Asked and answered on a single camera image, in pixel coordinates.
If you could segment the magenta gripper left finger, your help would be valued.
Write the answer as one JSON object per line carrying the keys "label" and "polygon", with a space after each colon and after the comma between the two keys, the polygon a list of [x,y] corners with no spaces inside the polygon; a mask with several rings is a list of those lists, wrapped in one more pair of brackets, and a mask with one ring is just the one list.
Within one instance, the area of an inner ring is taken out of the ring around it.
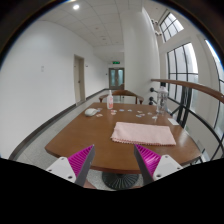
{"label": "magenta gripper left finger", "polygon": [[95,146],[84,148],[70,157],[60,157],[47,171],[83,187],[95,156]]}

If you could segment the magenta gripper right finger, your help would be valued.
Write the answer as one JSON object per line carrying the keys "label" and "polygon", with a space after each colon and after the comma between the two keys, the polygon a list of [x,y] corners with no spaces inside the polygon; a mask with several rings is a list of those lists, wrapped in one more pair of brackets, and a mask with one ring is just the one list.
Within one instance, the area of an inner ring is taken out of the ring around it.
{"label": "magenta gripper right finger", "polygon": [[134,145],[134,155],[145,185],[182,169],[182,166],[171,156],[160,156],[141,145]]}

